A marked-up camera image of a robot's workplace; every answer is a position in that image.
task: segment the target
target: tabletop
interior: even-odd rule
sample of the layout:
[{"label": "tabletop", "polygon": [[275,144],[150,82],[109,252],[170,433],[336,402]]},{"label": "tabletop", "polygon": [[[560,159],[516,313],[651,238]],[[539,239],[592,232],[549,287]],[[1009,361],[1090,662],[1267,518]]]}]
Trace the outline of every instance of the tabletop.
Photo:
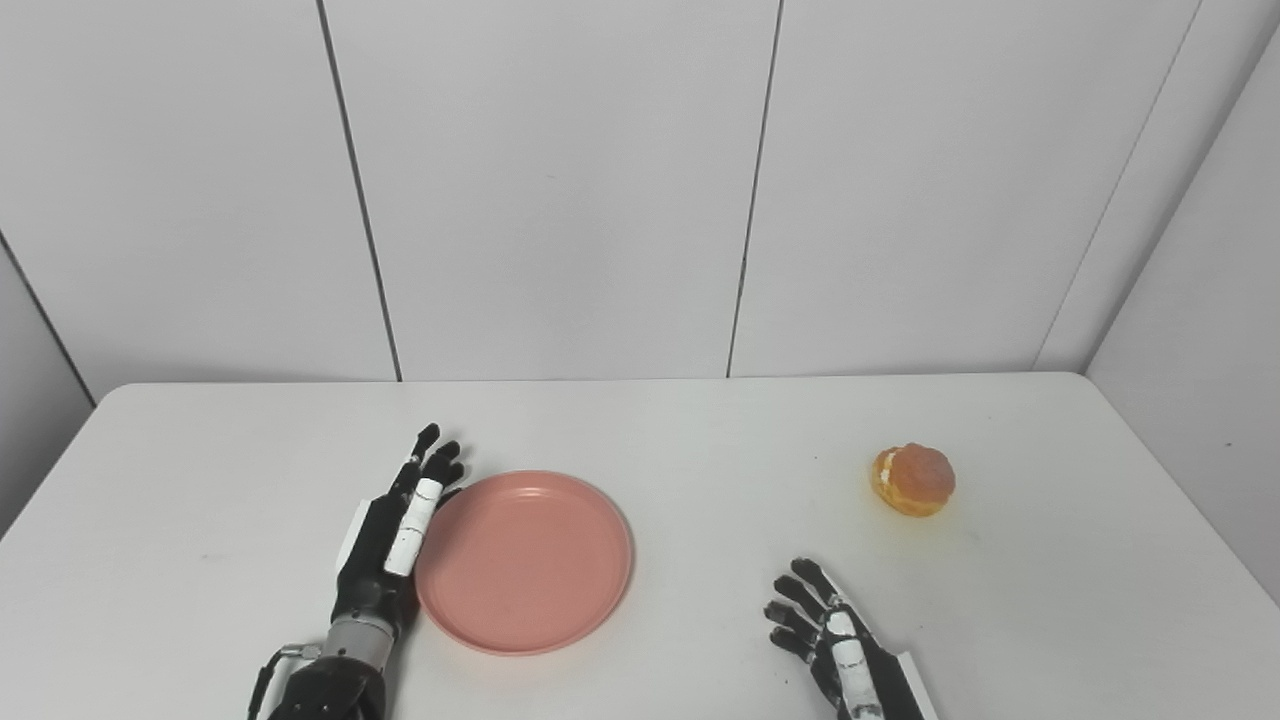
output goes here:
[{"label": "tabletop", "polygon": [[[547,655],[417,623],[396,720],[829,719],[760,612],[797,555],[911,651],[943,720],[1280,707],[1280,609],[1088,380],[1041,373],[128,386],[0,541],[5,716],[243,717],[268,656],[323,638],[355,506],[429,421],[466,482],[604,491],[636,562],[613,616]],[[906,442],[955,466],[933,518],[870,489]]]}]

